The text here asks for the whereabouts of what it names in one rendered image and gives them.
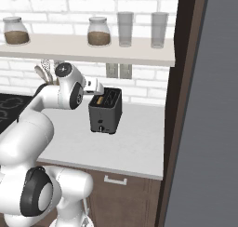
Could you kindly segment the dark grey toaster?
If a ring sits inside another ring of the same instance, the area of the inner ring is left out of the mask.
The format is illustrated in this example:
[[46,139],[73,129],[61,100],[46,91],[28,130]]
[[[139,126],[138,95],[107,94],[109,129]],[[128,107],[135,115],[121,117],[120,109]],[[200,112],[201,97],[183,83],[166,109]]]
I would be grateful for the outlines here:
[[[95,105],[96,98],[103,96],[101,105]],[[121,119],[122,90],[105,87],[103,95],[95,95],[88,104],[90,129],[92,132],[114,134]]]

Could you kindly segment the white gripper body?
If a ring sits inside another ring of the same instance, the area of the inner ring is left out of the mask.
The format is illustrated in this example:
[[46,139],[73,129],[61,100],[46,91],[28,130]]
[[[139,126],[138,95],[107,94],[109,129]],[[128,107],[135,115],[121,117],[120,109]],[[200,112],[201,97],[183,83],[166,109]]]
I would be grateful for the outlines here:
[[104,94],[104,86],[99,82],[97,78],[92,80],[92,88],[94,95],[103,95]]

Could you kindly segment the grey fridge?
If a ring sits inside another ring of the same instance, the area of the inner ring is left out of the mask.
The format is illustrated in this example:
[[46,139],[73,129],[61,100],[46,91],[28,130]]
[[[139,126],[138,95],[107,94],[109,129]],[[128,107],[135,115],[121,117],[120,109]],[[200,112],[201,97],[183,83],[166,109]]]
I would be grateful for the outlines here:
[[238,227],[238,0],[207,0],[165,227]]

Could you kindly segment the white spatula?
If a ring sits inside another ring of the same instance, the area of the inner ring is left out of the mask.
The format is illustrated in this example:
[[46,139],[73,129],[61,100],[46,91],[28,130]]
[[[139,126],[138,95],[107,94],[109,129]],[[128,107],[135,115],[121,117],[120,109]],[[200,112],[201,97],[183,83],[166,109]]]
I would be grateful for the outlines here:
[[47,84],[51,83],[50,74],[47,70],[42,69],[38,65],[34,67],[34,70]]

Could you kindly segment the grey wall outlet plate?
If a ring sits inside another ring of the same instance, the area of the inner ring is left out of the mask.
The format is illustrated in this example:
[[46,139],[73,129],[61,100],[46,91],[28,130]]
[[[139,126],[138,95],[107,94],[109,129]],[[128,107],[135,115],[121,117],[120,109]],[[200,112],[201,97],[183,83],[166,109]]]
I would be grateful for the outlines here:
[[121,64],[120,65],[120,78],[121,79],[131,79],[132,78],[132,65],[131,64]]
[[117,78],[118,77],[118,64],[117,63],[107,63],[106,64],[106,77],[107,78]]

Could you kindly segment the beige wall shelf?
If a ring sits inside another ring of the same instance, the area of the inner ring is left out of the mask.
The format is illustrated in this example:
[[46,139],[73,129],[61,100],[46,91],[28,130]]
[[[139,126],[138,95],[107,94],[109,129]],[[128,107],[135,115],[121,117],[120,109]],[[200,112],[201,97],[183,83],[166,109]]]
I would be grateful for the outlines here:
[[0,46],[0,57],[74,60],[103,63],[175,66],[174,41],[166,39],[163,48],[151,48],[149,38],[133,38],[131,47],[120,47],[113,37],[107,47],[91,47],[85,36],[62,34],[31,35],[31,42],[21,46]]

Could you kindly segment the black hob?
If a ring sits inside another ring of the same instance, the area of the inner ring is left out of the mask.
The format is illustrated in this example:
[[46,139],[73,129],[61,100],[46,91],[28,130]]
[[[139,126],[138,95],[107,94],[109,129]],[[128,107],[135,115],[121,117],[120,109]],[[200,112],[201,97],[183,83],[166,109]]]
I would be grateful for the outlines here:
[[0,93],[0,134],[19,119],[32,99],[33,96]]

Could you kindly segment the glass jar with brown contents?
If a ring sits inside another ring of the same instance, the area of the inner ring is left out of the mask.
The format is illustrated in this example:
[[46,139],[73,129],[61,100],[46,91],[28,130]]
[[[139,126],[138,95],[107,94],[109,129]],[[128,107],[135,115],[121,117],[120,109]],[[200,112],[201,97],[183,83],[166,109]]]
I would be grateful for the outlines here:
[[105,47],[111,43],[111,33],[105,17],[89,19],[87,42],[93,47]]
[[4,36],[8,45],[23,45],[30,42],[29,33],[22,23],[21,17],[6,17],[4,22]]

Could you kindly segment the dark brown side panel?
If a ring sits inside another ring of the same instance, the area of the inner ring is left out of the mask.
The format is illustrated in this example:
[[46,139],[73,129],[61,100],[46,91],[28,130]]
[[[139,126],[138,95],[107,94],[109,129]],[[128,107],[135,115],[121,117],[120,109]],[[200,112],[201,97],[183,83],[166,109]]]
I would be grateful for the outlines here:
[[153,227],[165,226],[172,176],[179,151],[179,139],[185,103],[192,75],[192,65],[199,42],[205,0],[178,0],[174,46],[176,62],[169,70],[165,102],[164,177],[161,182],[156,219]]

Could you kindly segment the clear drinking glass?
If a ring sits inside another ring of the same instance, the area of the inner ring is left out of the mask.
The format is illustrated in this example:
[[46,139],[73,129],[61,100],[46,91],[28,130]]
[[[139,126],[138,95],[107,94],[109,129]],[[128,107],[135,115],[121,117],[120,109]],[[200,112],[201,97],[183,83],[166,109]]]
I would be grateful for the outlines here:
[[120,47],[130,47],[132,44],[133,20],[134,20],[133,12],[124,11],[117,13]]
[[152,13],[152,48],[163,48],[165,43],[165,32],[168,14],[165,12]]

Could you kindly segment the brown drawer front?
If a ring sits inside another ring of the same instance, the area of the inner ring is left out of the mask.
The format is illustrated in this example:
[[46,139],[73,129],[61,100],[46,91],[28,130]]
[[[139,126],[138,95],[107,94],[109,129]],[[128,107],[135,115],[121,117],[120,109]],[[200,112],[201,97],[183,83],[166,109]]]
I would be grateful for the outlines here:
[[[94,181],[87,202],[95,227],[154,227],[159,199],[159,180],[86,170]],[[127,179],[127,185],[104,182]]]

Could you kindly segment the speckled kitchen utensil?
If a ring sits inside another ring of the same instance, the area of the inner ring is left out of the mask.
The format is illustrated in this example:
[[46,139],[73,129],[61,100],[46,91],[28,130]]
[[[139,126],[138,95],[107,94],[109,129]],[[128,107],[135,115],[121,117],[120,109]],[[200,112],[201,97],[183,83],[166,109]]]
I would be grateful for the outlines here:
[[46,75],[48,77],[48,83],[53,84],[54,83],[53,76],[50,72],[50,61],[49,60],[41,60],[41,66],[46,72]]

